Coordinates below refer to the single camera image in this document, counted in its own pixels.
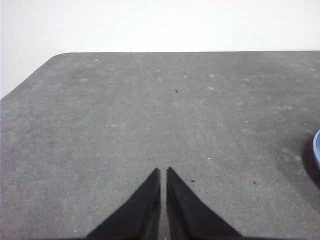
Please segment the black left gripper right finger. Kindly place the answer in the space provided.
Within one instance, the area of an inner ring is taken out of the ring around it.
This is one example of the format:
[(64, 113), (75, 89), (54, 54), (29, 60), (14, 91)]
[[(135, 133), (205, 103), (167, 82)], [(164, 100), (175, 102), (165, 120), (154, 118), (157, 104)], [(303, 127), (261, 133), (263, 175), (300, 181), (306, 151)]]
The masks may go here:
[(166, 207), (172, 240), (225, 240), (242, 235), (206, 206), (169, 167)]

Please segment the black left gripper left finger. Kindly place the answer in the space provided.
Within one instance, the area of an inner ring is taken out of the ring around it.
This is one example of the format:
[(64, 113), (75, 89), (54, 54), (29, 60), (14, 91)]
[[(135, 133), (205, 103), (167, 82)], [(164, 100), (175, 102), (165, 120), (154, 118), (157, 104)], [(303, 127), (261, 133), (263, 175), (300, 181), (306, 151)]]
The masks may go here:
[(87, 240), (156, 240), (161, 213), (161, 173), (155, 168), (132, 196), (91, 231)]

